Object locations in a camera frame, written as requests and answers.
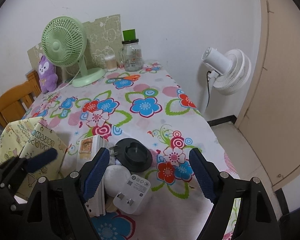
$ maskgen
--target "gift bag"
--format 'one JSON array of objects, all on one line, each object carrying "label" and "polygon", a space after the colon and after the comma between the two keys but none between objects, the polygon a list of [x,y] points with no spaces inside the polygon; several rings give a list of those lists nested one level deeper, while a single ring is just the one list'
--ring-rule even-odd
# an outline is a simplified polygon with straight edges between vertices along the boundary
[{"label": "gift bag", "polygon": [[38,178],[45,176],[49,180],[57,179],[66,152],[66,145],[55,131],[46,127],[46,123],[42,117],[11,122],[0,136],[0,164],[14,156],[31,158],[49,148],[54,148],[58,152],[54,161],[35,173],[27,174],[16,193],[25,200],[28,200]]}]

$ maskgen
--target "metal screw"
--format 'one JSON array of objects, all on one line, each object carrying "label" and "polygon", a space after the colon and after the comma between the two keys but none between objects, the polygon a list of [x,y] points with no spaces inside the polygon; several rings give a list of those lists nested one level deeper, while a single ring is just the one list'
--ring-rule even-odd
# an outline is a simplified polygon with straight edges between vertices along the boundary
[{"label": "metal screw", "polygon": [[39,179],[38,179],[38,182],[39,183],[44,183],[46,181],[46,178],[45,177],[40,177]]},{"label": "metal screw", "polygon": [[258,178],[258,177],[253,177],[253,179],[252,179],[255,183],[260,183],[260,179]]},{"label": "metal screw", "polygon": [[11,205],[10,209],[11,209],[11,211],[16,211],[17,207],[16,207],[16,205]]},{"label": "metal screw", "polygon": [[225,171],[220,172],[220,176],[223,177],[224,179],[229,177],[229,174]]},{"label": "metal screw", "polygon": [[73,178],[73,179],[78,177],[78,176],[79,176],[79,172],[77,172],[77,171],[73,171],[73,172],[70,173],[70,177]]},{"label": "metal screw", "polygon": [[133,203],[134,203],[134,200],[132,198],[129,199],[128,204],[131,206]]}]

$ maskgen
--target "black round object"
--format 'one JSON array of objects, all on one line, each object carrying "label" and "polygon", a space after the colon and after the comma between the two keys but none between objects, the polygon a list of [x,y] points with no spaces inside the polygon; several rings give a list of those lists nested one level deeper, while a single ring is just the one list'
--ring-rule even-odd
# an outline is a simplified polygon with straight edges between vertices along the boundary
[{"label": "black round object", "polygon": [[150,168],[152,155],[150,151],[138,140],[124,138],[114,147],[119,162],[132,172],[143,172]]},{"label": "black round object", "polygon": [[139,42],[139,39],[131,40],[131,41],[122,41],[123,45],[132,44]]}]

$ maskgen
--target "power cord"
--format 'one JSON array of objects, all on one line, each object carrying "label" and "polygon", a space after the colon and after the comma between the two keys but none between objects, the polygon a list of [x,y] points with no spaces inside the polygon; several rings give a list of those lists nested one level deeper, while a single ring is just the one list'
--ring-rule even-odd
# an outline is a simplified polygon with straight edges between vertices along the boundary
[{"label": "power cord", "polygon": [[68,68],[72,68],[73,69],[73,65],[71,67],[64,67],[64,69],[66,70],[66,72],[70,75],[70,76],[75,76],[76,74],[72,74],[68,71]]},{"label": "power cord", "polygon": [[[87,65],[87,58],[86,58],[85,55],[84,55],[84,62],[85,62],[85,64]],[[70,85],[70,84],[72,83],[72,81],[76,78],[76,76],[79,74],[79,72],[80,72],[80,69],[78,70],[78,72],[76,73],[76,75],[71,79],[71,81],[70,81],[68,84],[66,84],[65,86],[61,87],[61,88],[58,89],[57,91],[53,91],[53,92],[50,93],[48,96],[44,96],[43,98],[44,98],[45,100],[48,100],[48,98],[49,98],[50,96],[52,96],[53,94],[59,92],[61,89],[63,89],[63,88],[65,88],[65,87],[67,87],[68,85]]]},{"label": "power cord", "polygon": [[207,87],[208,87],[208,103],[207,103],[207,107],[210,101],[210,90],[209,90],[209,80],[208,80],[208,74],[211,73],[211,71],[207,72]]}]

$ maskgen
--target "purple plush toy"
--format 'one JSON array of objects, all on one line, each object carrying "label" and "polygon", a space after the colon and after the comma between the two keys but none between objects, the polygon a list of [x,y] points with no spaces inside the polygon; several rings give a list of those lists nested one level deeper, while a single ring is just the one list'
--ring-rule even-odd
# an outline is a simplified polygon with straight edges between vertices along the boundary
[{"label": "purple plush toy", "polygon": [[56,66],[53,65],[45,55],[43,55],[40,59],[38,73],[42,93],[56,90],[58,80]]}]

